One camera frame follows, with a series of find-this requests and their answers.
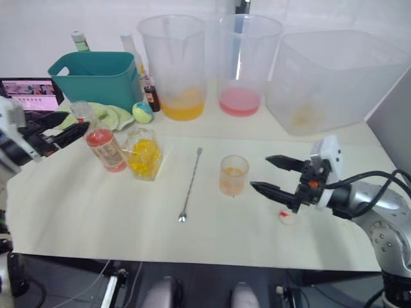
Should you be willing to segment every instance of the yellow liquid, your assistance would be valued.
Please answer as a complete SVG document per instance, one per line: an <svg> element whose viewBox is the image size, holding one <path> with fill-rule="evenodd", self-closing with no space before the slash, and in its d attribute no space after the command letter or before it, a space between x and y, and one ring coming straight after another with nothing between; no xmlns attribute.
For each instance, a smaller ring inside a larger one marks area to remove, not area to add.
<svg viewBox="0 0 411 308"><path fill-rule="evenodd" d="M141 139L128 157L128 165L141 180L154 180L160 169L161 151L154 140Z"/></svg>
<svg viewBox="0 0 411 308"><path fill-rule="evenodd" d="M170 119L189 121L199 117L204 109L204 94L190 87L174 98L161 98L161 109Z"/></svg>
<svg viewBox="0 0 411 308"><path fill-rule="evenodd" d="M220 176L221 192L228 196L239 194L244 187L244 172L235 167L228 167Z"/></svg>

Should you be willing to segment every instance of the laptop screen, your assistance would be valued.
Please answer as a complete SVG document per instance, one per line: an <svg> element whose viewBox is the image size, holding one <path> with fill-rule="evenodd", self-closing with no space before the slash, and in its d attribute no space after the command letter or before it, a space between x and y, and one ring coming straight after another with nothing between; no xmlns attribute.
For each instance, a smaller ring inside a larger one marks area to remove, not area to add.
<svg viewBox="0 0 411 308"><path fill-rule="evenodd" d="M1 95L16 99L23 109L32 111L55 111L61 103L58 96L60 89L46 78L20 79L7 78L0 80Z"/></svg>

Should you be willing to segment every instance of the glass bottle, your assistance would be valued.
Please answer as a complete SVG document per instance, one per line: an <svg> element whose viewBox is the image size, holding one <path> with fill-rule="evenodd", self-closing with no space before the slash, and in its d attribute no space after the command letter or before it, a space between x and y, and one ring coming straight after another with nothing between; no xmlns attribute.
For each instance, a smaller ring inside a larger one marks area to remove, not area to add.
<svg viewBox="0 0 411 308"><path fill-rule="evenodd" d="M76 44L76 48L78 51L90 51L90 47L85 40L85 36L83 32L74 31L71 34L71 38L73 39L74 43Z"/></svg>
<svg viewBox="0 0 411 308"><path fill-rule="evenodd" d="M79 122L90 122L85 133L85 141L94 154L110 172L119 172L126 168L121 148L109 126L101 122L92 107L86 101L77 101L71 105L71 111Z"/></svg>

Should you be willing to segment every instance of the measuring cup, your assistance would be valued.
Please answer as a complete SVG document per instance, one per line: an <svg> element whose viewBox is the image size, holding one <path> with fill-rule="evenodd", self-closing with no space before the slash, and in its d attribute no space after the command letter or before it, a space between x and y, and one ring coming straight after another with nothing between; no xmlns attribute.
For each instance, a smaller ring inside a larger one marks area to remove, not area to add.
<svg viewBox="0 0 411 308"><path fill-rule="evenodd" d="M138 24L162 111L187 121L204 109L204 22L185 15L150 17Z"/></svg>
<svg viewBox="0 0 411 308"><path fill-rule="evenodd" d="M228 15L220 20L221 109L232 116L257 112L283 27L274 19Z"/></svg>

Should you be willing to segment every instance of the red liquid bottle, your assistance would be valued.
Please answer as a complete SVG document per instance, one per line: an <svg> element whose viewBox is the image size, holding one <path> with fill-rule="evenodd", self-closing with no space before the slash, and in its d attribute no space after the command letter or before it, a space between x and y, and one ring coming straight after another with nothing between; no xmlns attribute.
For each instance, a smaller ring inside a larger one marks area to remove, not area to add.
<svg viewBox="0 0 411 308"><path fill-rule="evenodd" d="M90 122L85 133L85 140L94 154L110 172L119 172L127 167L121 149L108 125L101 122L91 106L85 101L78 101L71 106L74 116L79 122Z"/></svg>

